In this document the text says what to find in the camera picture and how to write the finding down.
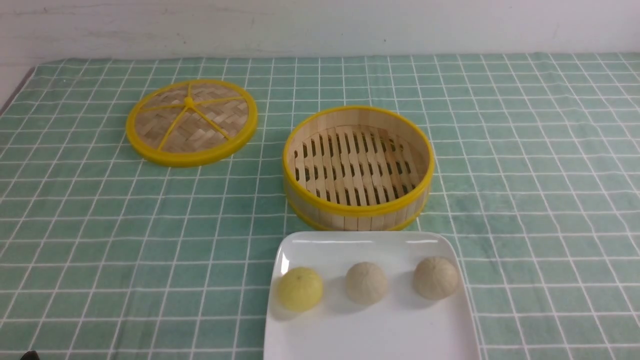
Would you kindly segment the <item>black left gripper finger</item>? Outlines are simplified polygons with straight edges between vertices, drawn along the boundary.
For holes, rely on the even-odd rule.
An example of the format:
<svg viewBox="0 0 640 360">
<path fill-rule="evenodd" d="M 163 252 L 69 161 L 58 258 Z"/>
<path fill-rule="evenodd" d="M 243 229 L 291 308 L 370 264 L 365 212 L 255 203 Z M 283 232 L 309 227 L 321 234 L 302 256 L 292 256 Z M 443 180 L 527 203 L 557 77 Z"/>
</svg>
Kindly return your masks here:
<svg viewBox="0 0 640 360">
<path fill-rule="evenodd" d="M 37 351 L 27 351 L 25 352 L 20 360 L 40 360 L 40 356 Z"/>
</svg>

